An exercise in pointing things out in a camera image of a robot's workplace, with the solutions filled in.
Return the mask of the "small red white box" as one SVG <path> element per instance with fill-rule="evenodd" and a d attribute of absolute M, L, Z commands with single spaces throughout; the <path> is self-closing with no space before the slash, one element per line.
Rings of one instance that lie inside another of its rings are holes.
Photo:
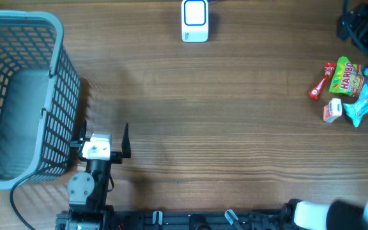
<path fill-rule="evenodd" d="M 323 120 L 326 123 L 332 123 L 341 116 L 342 116 L 342 101 L 340 98 L 331 99 L 323 107 Z"/>

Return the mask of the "green Haribo gummy bag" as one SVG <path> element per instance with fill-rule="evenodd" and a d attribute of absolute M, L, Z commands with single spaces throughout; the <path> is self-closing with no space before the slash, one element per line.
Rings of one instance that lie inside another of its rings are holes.
<path fill-rule="evenodd" d="M 368 67 L 352 63 L 346 56 L 336 62 L 329 92 L 358 97 L 364 86 L 368 86 Z"/>

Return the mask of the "red candy bar wrapper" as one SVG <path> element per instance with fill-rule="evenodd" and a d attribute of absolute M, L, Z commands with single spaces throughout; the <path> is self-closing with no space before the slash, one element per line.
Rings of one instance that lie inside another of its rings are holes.
<path fill-rule="evenodd" d="M 323 78 L 308 92 L 313 100 L 318 100 L 326 84 L 332 79 L 336 69 L 336 63 L 325 63 Z"/>

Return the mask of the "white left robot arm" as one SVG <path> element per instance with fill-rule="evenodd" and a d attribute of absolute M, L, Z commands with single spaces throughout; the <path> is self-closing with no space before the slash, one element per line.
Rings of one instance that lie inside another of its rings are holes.
<path fill-rule="evenodd" d="M 121 151 L 113 151 L 111 134 L 92 134 L 86 137 L 85 121 L 77 140 L 70 147 L 77 158 L 86 163 L 84 172 L 74 174 L 68 181 L 69 210 L 56 217 L 56 229 L 123 229 L 113 206 L 107 205 L 107 194 L 114 189 L 111 166 L 122 164 L 131 157 L 128 125 L 125 125 Z"/>

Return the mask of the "teal white snack pouch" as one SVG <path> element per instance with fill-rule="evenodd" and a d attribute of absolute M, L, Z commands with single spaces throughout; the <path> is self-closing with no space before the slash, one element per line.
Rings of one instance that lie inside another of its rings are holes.
<path fill-rule="evenodd" d="M 358 127 L 362 117 L 368 113 L 368 85 L 364 85 L 358 100 L 353 104 L 344 103 L 344 110 L 349 118 L 351 118 L 354 127 Z"/>

